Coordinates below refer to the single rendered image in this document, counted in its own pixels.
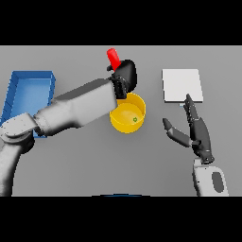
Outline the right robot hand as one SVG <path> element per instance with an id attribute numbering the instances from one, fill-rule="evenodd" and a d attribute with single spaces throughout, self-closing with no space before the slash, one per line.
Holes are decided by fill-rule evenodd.
<path id="1" fill-rule="evenodd" d="M 190 94 L 186 95 L 183 107 L 186 112 L 190 134 L 187 135 L 177 130 L 167 118 L 164 118 L 163 124 L 166 134 L 171 140 L 181 146 L 191 147 L 194 153 L 201 158 L 203 164 L 211 164 L 215 158 L 212 153 L 210 134 L 205 122 L 198 116 L 195 103 Z"/>

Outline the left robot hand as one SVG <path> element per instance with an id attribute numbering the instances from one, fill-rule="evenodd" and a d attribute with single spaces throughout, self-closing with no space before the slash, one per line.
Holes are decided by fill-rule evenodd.
<path id="1" fill-rule="evenodd" d="M 113 71 L 109 80 L 113 84 L 115 97 L 117 99 L 126 99 L 127 94 L 131 93 L 137 85 L 135 63 L 132 60 L 122 60 L 116 70 L 110 65 L 107 70 Z"/>

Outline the red beaker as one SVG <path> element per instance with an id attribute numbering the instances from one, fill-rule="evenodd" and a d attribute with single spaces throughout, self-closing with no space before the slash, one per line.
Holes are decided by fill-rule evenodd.
<path id="1" fill-rule="evenodd" d="M 110 48 L 107 51 L 107 56 L 108 56 L 108 59 L 110 61 L 110 65 L 107 67 L 107 70 L 108 71 L 111 71 L 111 70 L 115 71 L 119 67 L 119 65 L 121 64 L 121 60 L 119 59 L 116 50 L 114 48 Z"/>

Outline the yellow bowl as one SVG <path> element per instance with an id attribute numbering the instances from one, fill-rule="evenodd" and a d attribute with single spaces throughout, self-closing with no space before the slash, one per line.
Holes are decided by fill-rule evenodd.
<path id="1" fill-rule="evenodd" d="M 146 103 L 135 93 L 128 93 L 126 99 L 117 100 L 117 108 L 110 112 L 112 126 L 123 133 L 132 133 L 140 129 L 146 117 Z"/>

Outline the pale square scale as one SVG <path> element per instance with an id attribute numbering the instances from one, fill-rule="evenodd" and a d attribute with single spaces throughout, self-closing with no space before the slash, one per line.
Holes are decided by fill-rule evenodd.
<path id="1" fill-rule="evenodd" d="M 187 94 L 194 102 L 203 102 L 198 69 L 163 69 L 162 80 L 165 102 L 182 103 Z"/>

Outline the blue tray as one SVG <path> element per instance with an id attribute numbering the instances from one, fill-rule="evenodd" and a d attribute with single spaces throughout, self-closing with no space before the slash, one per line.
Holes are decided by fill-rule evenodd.
<path id="1" fill-rule="evenodd" d="M 0 117 L 0 127 L 27 112 L 31 116 L 51 104 L 56 78 L 52 71 L 12 71 Z"/>

